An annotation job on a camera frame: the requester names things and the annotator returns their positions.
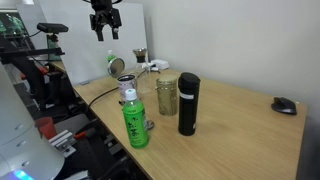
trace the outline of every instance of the jar lid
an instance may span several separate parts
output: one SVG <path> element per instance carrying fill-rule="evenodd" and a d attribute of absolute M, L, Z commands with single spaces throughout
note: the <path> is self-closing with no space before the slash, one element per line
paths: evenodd
<path fill-rule="evenodd" d="M 165 74 L 161 75 L 159 79 L 157 79 L 157 82 L 159 84 L 173 84 L 177 81 L 177 76 Z"/>

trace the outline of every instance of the metal can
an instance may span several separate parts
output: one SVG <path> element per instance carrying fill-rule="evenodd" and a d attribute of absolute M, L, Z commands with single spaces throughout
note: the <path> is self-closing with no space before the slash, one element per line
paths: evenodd
<path fill-rule="evenodd" d="M 117 78 L 121 100 L 126 101 L 126 90 L 137 89 L 136 76 L 132 74 L 122 75 Z"/>
<path fill-rule="evenodd" d="M 162 75 L 157 79 L 159 113 L 173 116 L 177 113 L 177 77 Z"/>

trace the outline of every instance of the computer mouse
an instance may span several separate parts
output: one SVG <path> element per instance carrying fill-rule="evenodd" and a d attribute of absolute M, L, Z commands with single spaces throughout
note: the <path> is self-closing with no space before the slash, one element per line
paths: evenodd
<path fill-rule="evenodd" d="M 284 97 L 274 97 L 274 103 L 271 105 L 271 108 L 280 113 L 297 114 L 296 104 Z"/>

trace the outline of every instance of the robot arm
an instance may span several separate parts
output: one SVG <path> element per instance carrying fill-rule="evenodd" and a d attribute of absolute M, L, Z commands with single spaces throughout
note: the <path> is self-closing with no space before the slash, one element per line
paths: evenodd
<path fill-rule="evenodd" d="M 112 0 L 91 0 L 90 3 L 95 11 L 94 15 L 90 14 L 91 29 L 96 31 L 98 41 L 103 41 L 102 29 L 106 24 L 112 28 L 113 39 L 118 39 L 118 31 L 122 23 L 119 10 L 112 7 Z"/>

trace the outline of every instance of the black water bottle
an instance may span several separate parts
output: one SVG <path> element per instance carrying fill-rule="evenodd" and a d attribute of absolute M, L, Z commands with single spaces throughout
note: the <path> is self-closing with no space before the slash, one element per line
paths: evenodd
<path fill-rule="evenodd" d="M 199 87 L 198 76 L 187 72 L 181 74 L 179 78 L 179 132 L 185 136 L 191 136 L 196 131 Z"/>

